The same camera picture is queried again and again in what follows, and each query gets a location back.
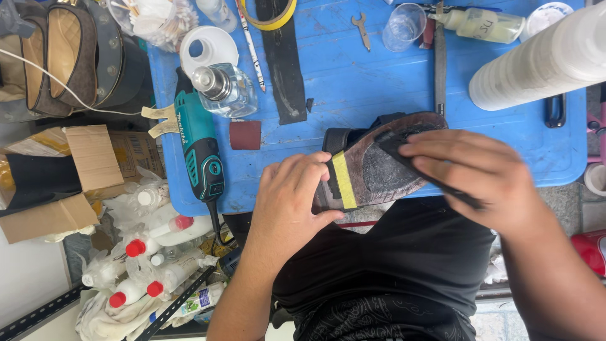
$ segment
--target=white cable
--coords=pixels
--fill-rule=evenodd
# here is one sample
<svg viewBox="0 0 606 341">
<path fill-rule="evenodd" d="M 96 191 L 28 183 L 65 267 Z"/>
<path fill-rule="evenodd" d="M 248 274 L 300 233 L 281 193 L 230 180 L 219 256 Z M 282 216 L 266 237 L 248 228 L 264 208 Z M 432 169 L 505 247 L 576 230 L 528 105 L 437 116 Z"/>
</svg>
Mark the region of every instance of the white cable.
<svg viewBox="0 0 606 341">
<path fill-rule="evenodd" d="M 135 113 L 126 113 L 126 112 L 111 111 L 111 110 L 101 110 L 101 109 L 95 109 L 95 108 L 91 108 L 91 107 L 89 107 L 88 105 L 84 104 L 84 102 L 82 102 L 82 100 L 80 100 L 80 97 L 78 97 L 78 96 L 77 96 L 77 95 L 74 93 L 74 91 L 72 91 L 72 90 L 71 90 L 70 88 L 68 88 L 68 87 L 67 87 L 65 84 L 63 84 L 63 82 L 62 82 L 62 81 L 58 80 L 58 79 L 57 79 L 57 77 L 55 77 L 55 76 L 51 75 L 51 74 L 50 74 L 50 72 L 48 72 L 48 71 L 44 70 L 43 68 L 39 67 L 39 66 L 38 66 L 38 65 L 36 65 L 35 63 L 33 63 L 33 62 L 31 62 L 31 61 L 29 61 L 29 60 L 27 60 L 27 59 L 23 58 L 23 57 L 20 57 L 20 56 L 18 56 L 18 55 L 14 55 L 14 54 L 12 54 L 12 53 L 10 53 L 10 52 L 6 51 L 6 50 L 0 49 L 0 52 L 4 53 L 4 54 L 6 54 L 6 55 L 9 55 L 9 56 L 11 56 L 11 57 L 15 57 L 15 58 L 17 58 L 17 59 L 18 59 L 18 60 L 20 60 L 20 61 L 26 62 L 27 64 L 29 64 L 29 65 L 31 65 L 31 66 L 33 66 L 33 67 L 36 67 L 38 70 L 40 70 L 40 71 L 42 71 L 42 72 L 46 73 L 46 74 L 47 74 L 47 75 L 48 75 L 50 78 L 53 78 L 55 81 L 57 81 L 57 83 L 61 84 L 61 85 L 62 85 L 62 86 L 63 86 L 63 87 L 64 87 L 64 88 L 67 90 L 67 92 L 71 93 L 71 94 L 72 94 L 72 95 L 73 95 L 73 96 L 74 96 L 74 97 L 75 97 L 75 98 L 78 100 L 78 102 L 80 102 L 80 104 L 82 104 L 82 105 L 83 105 L 83 106 L 84 106 L 86 109 L 88 109 L 88 110 L 97 111 L 97 112 L 119 113 L 119 114 L 121 114 L 121 115 L 139 115 L 139 114 L 141 113 L 141 112 L 135 112 Z"/>
</svg>

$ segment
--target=teal power tool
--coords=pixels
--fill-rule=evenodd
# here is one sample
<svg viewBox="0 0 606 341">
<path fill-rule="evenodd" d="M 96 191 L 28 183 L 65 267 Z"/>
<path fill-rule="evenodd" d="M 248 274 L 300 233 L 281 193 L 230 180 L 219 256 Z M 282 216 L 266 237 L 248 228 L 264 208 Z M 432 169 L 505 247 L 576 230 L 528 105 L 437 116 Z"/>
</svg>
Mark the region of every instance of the teal power tool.
<svg viewBox="0 0 606 341">
<path fill-rule="evenodd" d="M 183 70 L 178 67 L 176 71 L 175 114 L 191 189 L 196 198 L 208 206 L 216 241 L 225 246 L 219 233 L 221 227 L 217 213 L 217 199 L 225 191 L 225 178 L 213 114 L 202 107 L 198 92 Z"/>
</svg>

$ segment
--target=hand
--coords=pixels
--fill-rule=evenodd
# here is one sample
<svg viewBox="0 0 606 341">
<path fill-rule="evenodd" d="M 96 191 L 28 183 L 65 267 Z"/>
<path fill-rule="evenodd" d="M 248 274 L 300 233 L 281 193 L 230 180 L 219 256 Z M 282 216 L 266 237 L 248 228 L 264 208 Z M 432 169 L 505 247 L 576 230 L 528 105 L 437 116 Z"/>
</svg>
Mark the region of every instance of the hand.
<svg viewBox="0 0 606 341">
<path fill-rule="evenodd" d="M 311 213 L 320 181 L 329 179 L 327 152 L 296 154 L 263 170 L 250 232 L 244 251 L 264 262 L 275 274 L 318 231 L 337 219 L 341 211 Z"/>
<path fill-rule="evenodd" d="M 541 225 L 544 214 L 553 214 L 536 192 L 526 164 L 505 143 L 465 130 L 433 130 L 407 141 L 398 151 L 414 157 L 421 172 L 466 192 L 486 207 L 476 211 L 446 195 L 450 206 L 463 216 L 511 234 Z"/>
</svg>

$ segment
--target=wrench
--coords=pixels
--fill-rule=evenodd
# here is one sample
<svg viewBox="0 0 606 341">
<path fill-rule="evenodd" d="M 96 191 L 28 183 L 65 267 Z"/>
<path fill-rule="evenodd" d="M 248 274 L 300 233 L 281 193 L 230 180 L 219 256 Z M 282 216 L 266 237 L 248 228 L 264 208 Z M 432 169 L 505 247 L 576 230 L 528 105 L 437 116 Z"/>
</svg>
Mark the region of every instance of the wrench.
<svg viewBox="0 0 606 341">
<path fill-rule="evenodd" d="M 360 30 L 360 35 L 362 36 L 364 47 L 366 47 L 368 49 L 368 52 L 370 52 L 370 40 L 368 40 L 368 34 L 366 34 L 366 28 L 364 27 L 364 22 L 366 21 L 366 14 L 364 14 L 363 12 L 360 12 L 360 14 L 362 15 L 360 20 L 355 20 L 354 16 L 352 15 L 351 23 L 357 26 Z"/>
</svg>

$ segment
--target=red bottle cap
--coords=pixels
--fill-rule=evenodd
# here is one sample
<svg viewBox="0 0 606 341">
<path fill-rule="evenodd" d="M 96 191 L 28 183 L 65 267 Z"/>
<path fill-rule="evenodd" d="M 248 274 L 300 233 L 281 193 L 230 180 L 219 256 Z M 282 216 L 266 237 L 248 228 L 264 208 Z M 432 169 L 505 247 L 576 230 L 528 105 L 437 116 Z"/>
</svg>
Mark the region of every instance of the red bottle cap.
<svg viewBox="0 0 606 341">
<path fill-rule="evenodd" d="M 131 241 L 126 246 L 126 254 L 129 257 L 137 257 L 138 255 L 142 254 L 143 252 L 145 252 L 145 243 L 139 239 L 135 239 L 135 240 Z"/>
<path fill-rule="evenodd" d="M 164 285 L 162 285 L 162 283 L 158 282 L 157 280 L 151 282 L 147 286 L 147 294 L 149 296 L 156 297 L 162 294 L 162 291 L 164 291 Z"/>
<path fill-rule="evenodd" d="M 118 307 L 122 306 L 125 302 L 126 302 L 126 295 L 121 291 L 118 291 L 117 293 L 113 294 L 110 297 L 110 306 L 112 306 L 114 308 L 118 308 Z"/>
<path fill-rule="evenodd" d="M 179 214 L 176 218 L 175 218 L 175 225 L 177 226 L 177 228 L 179 228 L 179 230 L 184 230 L 187 229 L 188 227 L 190 227 L 191 225 L 193 225 L 193 218 L 192 217 L 186 217 L 184 215 Z"/>
</svg>

